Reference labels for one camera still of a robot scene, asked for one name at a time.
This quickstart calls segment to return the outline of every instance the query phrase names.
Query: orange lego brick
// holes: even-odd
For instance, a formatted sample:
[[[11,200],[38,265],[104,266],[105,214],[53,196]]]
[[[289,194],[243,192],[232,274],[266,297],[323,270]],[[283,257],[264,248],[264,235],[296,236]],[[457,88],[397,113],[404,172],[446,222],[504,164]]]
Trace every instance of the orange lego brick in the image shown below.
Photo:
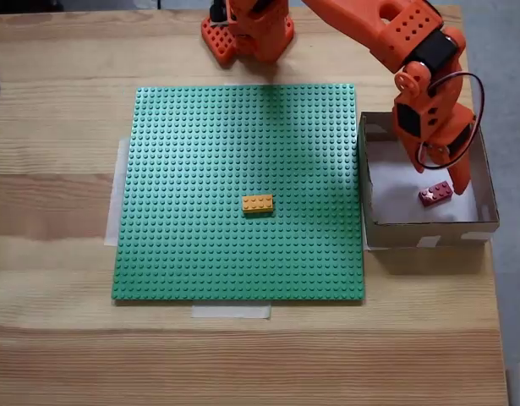
[[[273,195],[243,196],[243,213],[267,213],[273,211]]]

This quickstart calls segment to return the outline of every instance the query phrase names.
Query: gray floor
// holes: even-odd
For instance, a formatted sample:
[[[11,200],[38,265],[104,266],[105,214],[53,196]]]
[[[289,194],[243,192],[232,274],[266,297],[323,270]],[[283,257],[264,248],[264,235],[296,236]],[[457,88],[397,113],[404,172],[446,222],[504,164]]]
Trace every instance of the gray floor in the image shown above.
[[[204,8],[210,0],[161,0],[162,8]],[[156,0],[62,0],[68,11],[156,8]],[[291,5],[302,5],[290,1]],[[483,122],[501,214],[494,238],[506,366],[520,361],[520,0],[441,0],[463,6],[470,68],[485,83]]]

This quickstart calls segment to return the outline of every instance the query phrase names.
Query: red lego brick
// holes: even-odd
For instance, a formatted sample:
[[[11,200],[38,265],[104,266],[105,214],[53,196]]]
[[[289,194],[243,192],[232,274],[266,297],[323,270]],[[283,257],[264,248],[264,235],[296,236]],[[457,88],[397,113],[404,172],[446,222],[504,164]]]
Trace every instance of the red lego brick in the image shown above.
[[[428,189],[420,190],[418,196],[421,200],[421,203],[423,203],[423,206],[429,207],[432,205],[437,205],[441,201],[451,199],[452,195],[453,190],[449,184],[447,184],[447,182],[440,182],[439,184],[435,184]]]

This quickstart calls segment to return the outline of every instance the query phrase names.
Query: white paper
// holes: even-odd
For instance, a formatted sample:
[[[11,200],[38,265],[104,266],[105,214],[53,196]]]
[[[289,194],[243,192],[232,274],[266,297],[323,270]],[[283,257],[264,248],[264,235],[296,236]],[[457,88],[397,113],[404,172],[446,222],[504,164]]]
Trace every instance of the white paper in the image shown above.
[[[195,301],[192,317],[268,319],[271,317],[271,304],[265,301]]]
[[[418,248],[434,248],[440,241],[440,235],[431,235],[429,237],[421,237],[418,242]]]
[[[423,207],[420,190],[443,181],[452,184],[449,173],[418,173],[399,142],[370,142],[367,145],[372,180],[372,208],[379,223],[477,222],[479,220],[472,184],[463,195],[453,195],[437,206]]]
[[[120,229],[121,210],[123,208],[124,181],[128,167],[130,138],[123,138],[118,142],[117,161],[113,175],[113,187],[109,212],[107,213],[106,239],[104,245],[116,247],[118,244],[118,230]]]

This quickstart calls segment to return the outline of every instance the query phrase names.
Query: black object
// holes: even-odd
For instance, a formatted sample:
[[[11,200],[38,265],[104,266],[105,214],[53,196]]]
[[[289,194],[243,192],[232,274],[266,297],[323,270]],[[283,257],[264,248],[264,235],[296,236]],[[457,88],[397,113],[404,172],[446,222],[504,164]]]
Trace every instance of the black object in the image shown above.
[[[64,11],[58,0],[0,0],[0,14],[54,13]]]
[[[212,2],[211,8],[209,8],[209,17],[212,23],[227,23],[226,2],[224,0],[215,0]]]
[[[440,29],[432,31],[408,55],[404,64],[411,61],[423,63],[434,78],[436,74],[457,54],[457,44],[453,43]]]
[[[401,129],[421,138],[421,117],[408,104],[397,104],[397,121]]]

